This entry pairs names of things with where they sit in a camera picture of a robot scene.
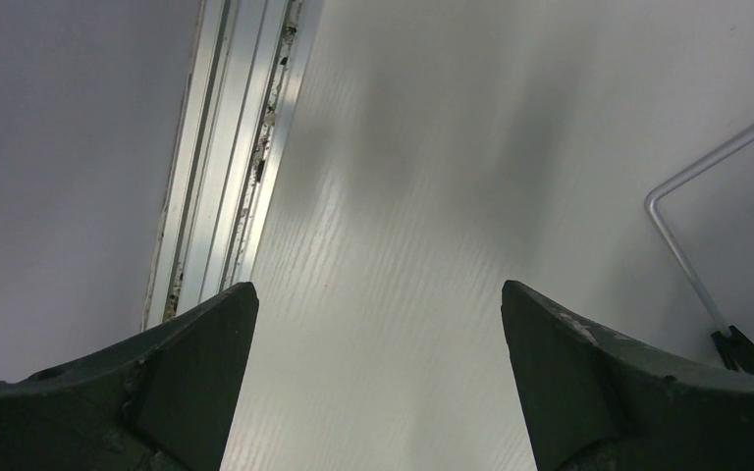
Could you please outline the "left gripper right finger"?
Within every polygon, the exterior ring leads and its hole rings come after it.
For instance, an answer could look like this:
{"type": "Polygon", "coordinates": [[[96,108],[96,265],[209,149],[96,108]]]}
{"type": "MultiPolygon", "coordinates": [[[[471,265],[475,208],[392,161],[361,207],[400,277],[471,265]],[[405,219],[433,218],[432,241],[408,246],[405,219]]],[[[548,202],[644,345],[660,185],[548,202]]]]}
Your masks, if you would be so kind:
{"type": "Polygon", "coordinates": [[[754,470],[754,359],[665,352],[508,281],[501,314],[541,470],[754,470]]]}

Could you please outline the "small black-framed whiteboard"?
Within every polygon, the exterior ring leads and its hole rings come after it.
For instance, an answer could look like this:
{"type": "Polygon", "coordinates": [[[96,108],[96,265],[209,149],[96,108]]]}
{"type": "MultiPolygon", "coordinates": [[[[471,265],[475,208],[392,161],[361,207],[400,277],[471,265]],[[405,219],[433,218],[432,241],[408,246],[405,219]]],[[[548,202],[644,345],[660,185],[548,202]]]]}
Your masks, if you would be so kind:
{"type": "Polygon", "coordinates": [[[644,208],[722,363],[754,373],[754,123],[654,187],[644,208]]]}

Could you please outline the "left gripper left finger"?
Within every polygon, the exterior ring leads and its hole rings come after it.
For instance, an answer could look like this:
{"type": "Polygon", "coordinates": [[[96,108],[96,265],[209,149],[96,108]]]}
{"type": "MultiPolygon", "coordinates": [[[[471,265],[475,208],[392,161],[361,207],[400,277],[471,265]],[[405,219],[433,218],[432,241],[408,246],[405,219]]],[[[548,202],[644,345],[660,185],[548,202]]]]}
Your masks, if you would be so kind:
{"type": "Polygon", "coordinates": [[[0,470],[216,470],[259,301],[240,283],[85,357],[0,382],[0,470]]]}

